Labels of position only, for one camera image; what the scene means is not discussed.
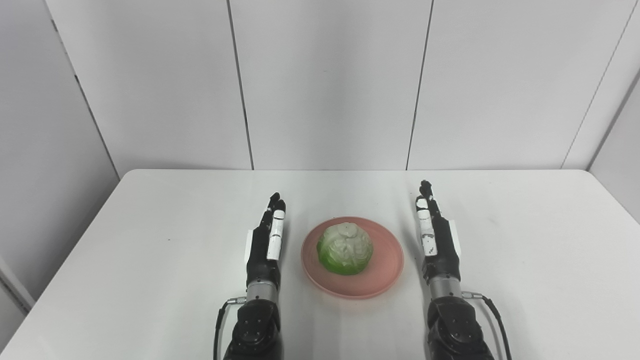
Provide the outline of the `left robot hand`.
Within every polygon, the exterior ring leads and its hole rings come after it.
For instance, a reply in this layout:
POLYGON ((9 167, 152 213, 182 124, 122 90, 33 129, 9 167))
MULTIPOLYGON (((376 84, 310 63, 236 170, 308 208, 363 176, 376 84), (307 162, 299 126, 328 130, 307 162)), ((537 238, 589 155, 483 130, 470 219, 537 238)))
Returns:
POLYGON ((272 194, 262 219, 251 234, 246 262, 246 285, 258 281, 281 287, 279 260, 282 253, 286 203, 278 192, 272 194))

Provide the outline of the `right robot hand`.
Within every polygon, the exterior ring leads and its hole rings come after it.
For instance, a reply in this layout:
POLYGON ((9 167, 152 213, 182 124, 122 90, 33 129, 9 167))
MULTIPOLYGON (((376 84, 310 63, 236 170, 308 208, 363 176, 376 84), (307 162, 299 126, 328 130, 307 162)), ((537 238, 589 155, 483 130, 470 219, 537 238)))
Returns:
POLYGON ((421 181, 414 205, 423 249, 423 278, 428 283, 438 277, 461 281, 460 258, 450 221, 442 216, 429 181, 421 181))

